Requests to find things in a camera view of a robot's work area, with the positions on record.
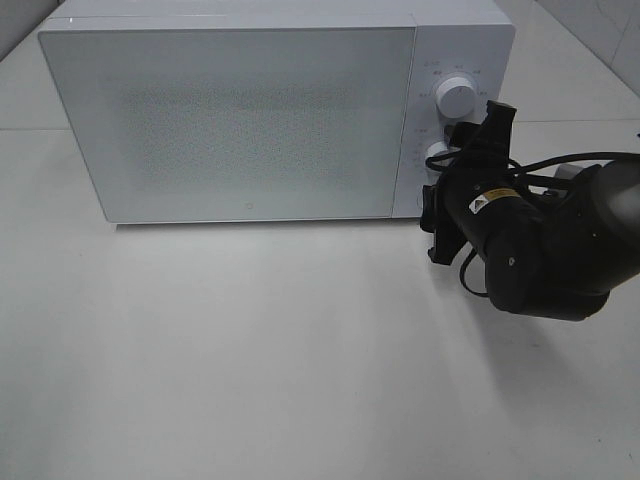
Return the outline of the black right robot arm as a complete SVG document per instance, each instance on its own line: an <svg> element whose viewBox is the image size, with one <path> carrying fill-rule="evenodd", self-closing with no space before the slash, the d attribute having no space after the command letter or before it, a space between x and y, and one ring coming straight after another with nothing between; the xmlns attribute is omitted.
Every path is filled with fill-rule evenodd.
<svg viewBox="0 0 640 480"><path fill-rule="evenodd" d="M420 227L432 262L461 250L484 265L498 310L565 321L597 313L639 272L639 157L583 152L523 165L511 155L515 109L491 101L479 123L444 129L430 153Z"/></svg>

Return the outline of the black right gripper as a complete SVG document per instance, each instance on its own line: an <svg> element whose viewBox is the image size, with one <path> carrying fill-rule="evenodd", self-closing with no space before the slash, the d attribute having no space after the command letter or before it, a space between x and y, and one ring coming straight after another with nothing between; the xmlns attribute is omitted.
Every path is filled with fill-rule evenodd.
<svg viewBox="0 0 640 480"><path fill-rule="evenodd" d="M510 144L517 109L489 100L486 116L445 127L448 146L457 148L437 183L422 187L419 226L431 233L430 260L451 265L465 244L489 250L508 232L529 232L538 210L516 189Z"/></svg>

